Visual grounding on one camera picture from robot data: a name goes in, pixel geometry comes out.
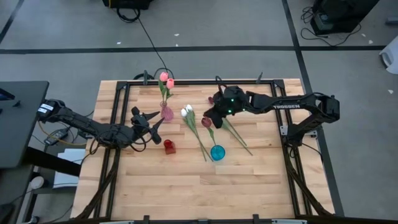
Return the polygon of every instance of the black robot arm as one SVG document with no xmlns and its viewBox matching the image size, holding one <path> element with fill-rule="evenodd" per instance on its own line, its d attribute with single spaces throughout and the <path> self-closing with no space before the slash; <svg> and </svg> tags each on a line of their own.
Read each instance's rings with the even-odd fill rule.
<svg viewBox="0 0 398 224">
<path fill-rule="evenodd" d="M 287 126 L 285 143 L 291 146 L 301 146 L 304 134 L 316 129 L 322 123 L 332 123 L 340 118 L 340 103 L 335 97 L 321 93 L 311 93 L 303 96 L 271 97 L 247 91 L 238 86 L 224 86 L 224 92 L 219 85 L 219 91 L 214 94 L 214 106 L 205 112 L 204 116 L 211 118 L 216 128 L 223 124 L 222 118 L 243 111 L 254 114 L 267 113 L 270 110 L 305 109 L 311 115 L 299 124 Z"/>
<path fill-rule="evenodd" d="M 149 126 L 148 120 L 159 114 L 140 114 L 138 108 L 131 110 L 132 127 L 121 124 L 102 124 L 67 108 L 64 102 L 60 100 L 45 100 L 39 109 L 39 121 L 41 122 L 63 122 L 79 130 L 79 135 L 86 138 L 86 134 L 92 135 L 101 145 L 108 148 L 122 149 L 130 146 L 138 139 L 150 133 L 151 139 L 159 144 L 162 139 L 157 134 L 157 129 L 163 122 L 158 121 L 153 127 Z"/>
</svg>

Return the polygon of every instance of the wooden table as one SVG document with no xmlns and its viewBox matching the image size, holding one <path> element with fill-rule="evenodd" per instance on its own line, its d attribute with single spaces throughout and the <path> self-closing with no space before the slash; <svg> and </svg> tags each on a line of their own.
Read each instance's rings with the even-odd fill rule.
<svg viewBox="0 0 398 224">
<path fill-rule="evenodd" d="M 285 79 L 284 82 L 287 95 L 303 94 L 299 79 Z M 116 83 L 101 82 L 94 120 L 110 122 Z M 244 91 L 271 95 L 269 86 L 239 86 Z M 122 150 L 112 220 L 142 220 L 144 215 L 150 215 L 151 220 L 249 219 L 253 214 L 259 214 L 260 218 L 294 217 L 274 111 L 260 115 L 239 113 L 228 117 L 253 156 L 229 132 L 213 128 L 216 142 L 224 146 L 226 156 L 219 162 L 204 161 L 199 143 L 183 122 L 180 110 L 187 104 L 193 106 L 199 135 L 210 152 L 213 143 L 200 120 L 203 112 L 211 107 L 207 98 L 216 91 L 216 85 L 176 86 L 171 91 L 174 96 L 168 104 L 175 117 L 161 125 L 159 134 L 163 140 L 175 142 L 176 154 L 166 155 L 163 144 L 155 145 L 153 142 L 144 152 Z M 151 113 L 160 110 L 161 99 L 158 86 L 131 88 L 125 124 L 131 125 L 130 110 L 133 106 L 141 112 Z M 120 120 L 123 94 L 119 102 L 116 121 Z M 294 123 L 308 116 L 305 110 L 291 112 Z M 306 136 L 303 142 L 317 149 L 314 138 Z M 333 213 L 320 155 L 306 146 L 299 147 L 299 151 L 308 188 Z M 96 192 L 103 156 L 104 148 L 100 148 L 84 162 L 71 217 L 78 215 Z M 300 190 L 296 189 L 301 211 L 304 211 Z M 104 215 L 107 195 L 105 192 L 101 216 Z"/>
</svg>

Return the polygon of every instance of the black stand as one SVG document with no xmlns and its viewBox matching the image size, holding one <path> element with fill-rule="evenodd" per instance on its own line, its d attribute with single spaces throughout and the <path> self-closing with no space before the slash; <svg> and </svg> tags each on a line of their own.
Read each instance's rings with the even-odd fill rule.
<svg viewBox="0 0 398 224">
<path fill-rule="evenodd" d="M 81 169 L 81 165 L 79 164 L 58 158 L 31 147 L 26 149 L 24 162 L 77 177 L 79 176 Z"/>
</svg>

